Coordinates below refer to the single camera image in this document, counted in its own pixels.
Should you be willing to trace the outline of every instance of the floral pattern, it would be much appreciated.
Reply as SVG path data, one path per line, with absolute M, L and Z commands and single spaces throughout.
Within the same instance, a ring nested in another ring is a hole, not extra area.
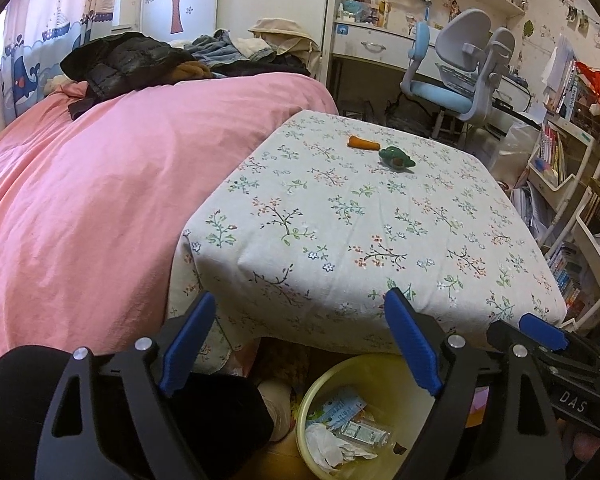
M 346 146 L 395 145 L 413 173 Z M 565 307 L 533 238 L 472 157 L 374 124 L 303 111 L 277 129 L 187 222 L 168 315 L 202 290 L 218 302 L 196 370 L 273 336 L 338 352 L 397 352 L 384 295 L 474 344 L 489 323 Z

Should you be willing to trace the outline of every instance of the toy carrot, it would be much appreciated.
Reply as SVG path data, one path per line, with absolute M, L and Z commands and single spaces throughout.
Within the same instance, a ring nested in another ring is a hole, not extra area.
M 360 139 L 359 137 L 349 137 L 347 146 L 350 148 L 358 148 L 360 150 L 373 150 L 374 152 L 380 151 L 380 144 L 372 142 L 371 140 Z

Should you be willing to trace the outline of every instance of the metal bolt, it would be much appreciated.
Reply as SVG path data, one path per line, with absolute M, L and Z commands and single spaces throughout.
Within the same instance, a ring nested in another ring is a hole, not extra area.
M 515 355 L 516 357 L 526 357 L 529 355 L 529 352 L 526 350 L 525 346 L 522 345 L 515 345 L 513 347 L 513 355 Z
M 87 355 L 89 355 L 89 349 L 84 346 L 74 350 L 74 359 L 77 361 L 82 361 Z
M 151 348 L 153 343 L 154 342 L 151 341 L 150 337 L 141 337 L 135 342 L 134 346 L 136 347 L 136 350 L 145 351 Z
M 464 348 L 464 345 L 466 345 L 464 337 L 458 334 L 450 335 L 446 341 L 449 343 L 451 348 Z

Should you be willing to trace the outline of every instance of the desk drawer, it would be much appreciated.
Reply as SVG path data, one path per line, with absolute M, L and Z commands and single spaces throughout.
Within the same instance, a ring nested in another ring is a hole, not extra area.
M 341 56 L 360 57 L 398 68 L 407 69 L 407 52 L 413 41 L 380 30 L 369 30 L 355 25 L 336 26 L 333 53 Z

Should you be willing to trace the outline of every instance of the office chair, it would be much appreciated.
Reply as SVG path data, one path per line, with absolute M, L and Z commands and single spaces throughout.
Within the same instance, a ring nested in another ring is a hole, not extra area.
M 420 63 L 429 48 L 429 26 L 416 24 L 414 47 L 408 56 L 411 63 L 400 89 L 408 96 L 417 96 L 440 107 L 431 137 L 437 139 L 446 112 L 470 124 L 484 124 L 491 111 L 494 91 L 502 76 L 509 72 L 509 61 L 516 46 L 513 34 L 505 27 L 490 34 L 491 20 L 480 9 L 469 9 L 456 16 L 438 35 L 438 57 L 455 67 L 439 66 L 447 88 L 414 81 Z

